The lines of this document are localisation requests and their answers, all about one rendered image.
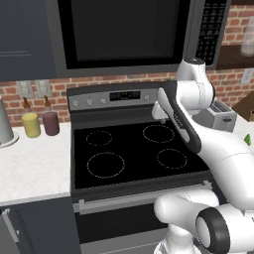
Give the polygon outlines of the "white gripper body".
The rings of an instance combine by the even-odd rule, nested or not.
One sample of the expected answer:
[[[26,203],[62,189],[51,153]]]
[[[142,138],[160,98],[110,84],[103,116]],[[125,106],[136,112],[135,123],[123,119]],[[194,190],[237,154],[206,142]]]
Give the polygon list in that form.
[[[154,103],[152,116],[155,120],[160,121],[162,124],[165,124],[166,120],[168,119],[167,113],[161,108],[158,101]]]

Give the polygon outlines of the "dark grey drawer front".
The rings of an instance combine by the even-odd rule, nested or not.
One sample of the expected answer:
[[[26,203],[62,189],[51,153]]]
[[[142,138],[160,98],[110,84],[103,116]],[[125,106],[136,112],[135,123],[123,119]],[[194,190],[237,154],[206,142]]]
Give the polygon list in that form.
[[[0,205],[10,209],[20,254],[81,254],[70,197]]]

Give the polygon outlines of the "black glass hob stove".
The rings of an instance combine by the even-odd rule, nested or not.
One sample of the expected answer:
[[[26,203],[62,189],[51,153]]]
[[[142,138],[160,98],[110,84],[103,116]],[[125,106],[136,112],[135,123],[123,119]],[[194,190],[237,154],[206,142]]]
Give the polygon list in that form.
[[[189,151],[172,121],[153,118],[158,88],[144,82],[67,90],[72,203],[211,182],[207,165]]]

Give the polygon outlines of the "silver toaster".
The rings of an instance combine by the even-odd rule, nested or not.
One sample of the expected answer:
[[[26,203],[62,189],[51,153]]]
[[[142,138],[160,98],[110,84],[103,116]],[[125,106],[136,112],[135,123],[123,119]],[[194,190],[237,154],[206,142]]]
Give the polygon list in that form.
[[[237,114],[218,98],[207,109],[202,109],[192,119],[207,128],[233,132]]]

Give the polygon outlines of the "brown wooden box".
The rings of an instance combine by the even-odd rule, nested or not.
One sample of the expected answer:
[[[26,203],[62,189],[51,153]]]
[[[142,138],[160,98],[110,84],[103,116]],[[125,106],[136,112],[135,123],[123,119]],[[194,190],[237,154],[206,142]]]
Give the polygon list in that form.
[[[232,109],[248,122],[254,122],[254,91],[236,103]]]

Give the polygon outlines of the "black and grey microwave oven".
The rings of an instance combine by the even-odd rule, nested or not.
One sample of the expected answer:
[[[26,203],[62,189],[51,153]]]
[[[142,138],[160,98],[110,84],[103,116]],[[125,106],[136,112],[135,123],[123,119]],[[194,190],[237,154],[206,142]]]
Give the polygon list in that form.
[[[45,0],[59,77],[215,69],[231,0]]]

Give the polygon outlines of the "purple condiment bottle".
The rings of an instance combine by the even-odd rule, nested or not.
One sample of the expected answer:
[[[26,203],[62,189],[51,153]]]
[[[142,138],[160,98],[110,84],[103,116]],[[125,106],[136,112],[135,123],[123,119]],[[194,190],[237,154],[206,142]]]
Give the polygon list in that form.
[[[49,99],[45,98],[45,111],[42,114],[45,132],[49,136],[56,136],[60,133],[60,124],[58,115],[52,109]]]

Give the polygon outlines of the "white jar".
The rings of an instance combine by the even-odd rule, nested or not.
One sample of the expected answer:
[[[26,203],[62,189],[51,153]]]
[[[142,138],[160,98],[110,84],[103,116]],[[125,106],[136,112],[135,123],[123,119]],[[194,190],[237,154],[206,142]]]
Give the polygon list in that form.
[[[240,53],[245,57],[254,56],[254,32],[246,32],[240,47]]]

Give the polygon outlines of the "black oven door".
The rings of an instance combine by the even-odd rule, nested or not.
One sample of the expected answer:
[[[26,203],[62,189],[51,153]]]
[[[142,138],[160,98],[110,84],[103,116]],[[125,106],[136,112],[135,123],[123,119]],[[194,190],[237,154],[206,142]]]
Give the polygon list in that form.
[[[81,254],[153,254],[168,231],[154,202],[74,216]]]

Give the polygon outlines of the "yellow condiment bottle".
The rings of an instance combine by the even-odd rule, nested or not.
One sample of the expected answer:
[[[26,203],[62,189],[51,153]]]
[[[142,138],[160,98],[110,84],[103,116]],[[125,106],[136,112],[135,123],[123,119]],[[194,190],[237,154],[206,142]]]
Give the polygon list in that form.
[[[22,115],[22,123],[25,128],[26,135],[29,138],[37,138],[41,135],[41,127],[39,116],[32,111],[32,108],[26,97],[24,100],[24,113]]]

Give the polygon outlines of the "dark wooden wall shelf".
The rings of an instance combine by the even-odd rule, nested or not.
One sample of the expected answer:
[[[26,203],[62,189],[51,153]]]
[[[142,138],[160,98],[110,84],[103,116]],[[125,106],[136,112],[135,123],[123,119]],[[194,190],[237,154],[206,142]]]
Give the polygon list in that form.
[[[254,16],[254,0],[231,0],[217,69],[254,67],[254,56],[244,57],[240,51],[250,16]]]

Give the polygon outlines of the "white wall socket plate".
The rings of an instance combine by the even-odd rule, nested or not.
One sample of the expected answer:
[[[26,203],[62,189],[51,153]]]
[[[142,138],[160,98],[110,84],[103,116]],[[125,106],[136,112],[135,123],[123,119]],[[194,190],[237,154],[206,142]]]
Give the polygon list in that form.
[[[52,96],[50,82],[47,79],[36,80],[35,84],[39,98],[43,98],[44,96]]]
[[[33,98],[34,97],[34,91],[32,87],[32,82],[30,80],[21,80],[17,81],[17,88],[18,92],[21,98]]]
[[[254,74],[254,68],[245,68],[241,78],[241,83],[242,84],[249,83],[253,74]]]

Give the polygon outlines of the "dark grey wall cupboard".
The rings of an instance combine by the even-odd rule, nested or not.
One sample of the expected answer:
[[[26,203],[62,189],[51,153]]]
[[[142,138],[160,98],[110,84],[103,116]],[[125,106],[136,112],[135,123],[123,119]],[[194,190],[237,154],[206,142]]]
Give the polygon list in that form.
[[[56,76],[45,0],[0,0],[0,81]]]

